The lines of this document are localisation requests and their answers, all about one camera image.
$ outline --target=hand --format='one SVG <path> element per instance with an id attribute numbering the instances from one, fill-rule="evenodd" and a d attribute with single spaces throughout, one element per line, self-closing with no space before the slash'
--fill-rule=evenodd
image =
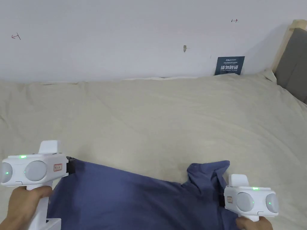
<path id="1" fill-rule="evenodd" d="M 9 200 L 6 219 L 0 224 L 2 229 L 21 229 L 33 217 L 41 198 L 49 197 L 52 193 L 50 186 L 42 186 L 33 190 L 18 187 L 13 190 Z"/>
<path id="2" fill-rule="evenodd" d="M 239 217 L 236 220 L 239 229 L 245 230 L 273 230 L 272 224 L 265 218 L 259 217 L 259 221 L 254 222 L 245 217 Z"/>

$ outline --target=blue cloth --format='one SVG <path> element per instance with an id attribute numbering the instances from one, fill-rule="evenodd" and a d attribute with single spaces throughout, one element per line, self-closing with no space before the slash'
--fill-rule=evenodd
<path id="1" fill-rule="evenodd" d="M 191 164 L 184 184 L 75 160 L 60 180 L 48 218 L 62 230 L 237 230 L 237 214 L 219 205 L 229 161 Z"/>

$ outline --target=bed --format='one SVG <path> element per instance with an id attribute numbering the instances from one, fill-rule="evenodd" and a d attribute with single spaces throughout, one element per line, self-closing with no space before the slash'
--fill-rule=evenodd
<path id="1" fill-rule="evenodd" d="M 276 191 L 274 229 L 305 229 L 304 25 L 295 20 L 287 31 L 275 75 L 1 82 L 0 159 L 37 153 L 42 140 L 57 139 L 68 156 L 180 183 L 191 163 L 229 160 L 228 174 L 246 174 L 251 185 Z M 0 187 L 0 221 L 12 189 Z"/>

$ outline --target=gray headboard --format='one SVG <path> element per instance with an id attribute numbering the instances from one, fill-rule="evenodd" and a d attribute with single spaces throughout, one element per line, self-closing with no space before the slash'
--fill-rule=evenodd
<path id="1" fill-rule="evenodd" d="M 277 84 L 307 104 L 307 31 L 295 28 L 275 71 Z"/>

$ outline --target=handheld controller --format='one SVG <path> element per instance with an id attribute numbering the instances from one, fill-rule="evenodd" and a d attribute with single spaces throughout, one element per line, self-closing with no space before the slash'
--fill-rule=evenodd
<path id="1" fill-rule="evenodd" d="M 43 141 L 37 154 L 14 155 L 2 161 L 1 185 L 27 186 L 27 190 L 52 186 L 53 180 L 74 172 L 72 164 L 73 159 L 60 151 L 60 141 Z M 40 199 L 28 230 L 61 230 L 61 219 L 46 219 L 48 200 Z"/>
<path id="2" fill-rule="evenodd" d="M 229 175 L 229 185 L 224 190 L 225 208 L 252 221 L 261 217 L 278 215 L 279 205 L 271 188 L 250 187 L 246 175 Z"/>

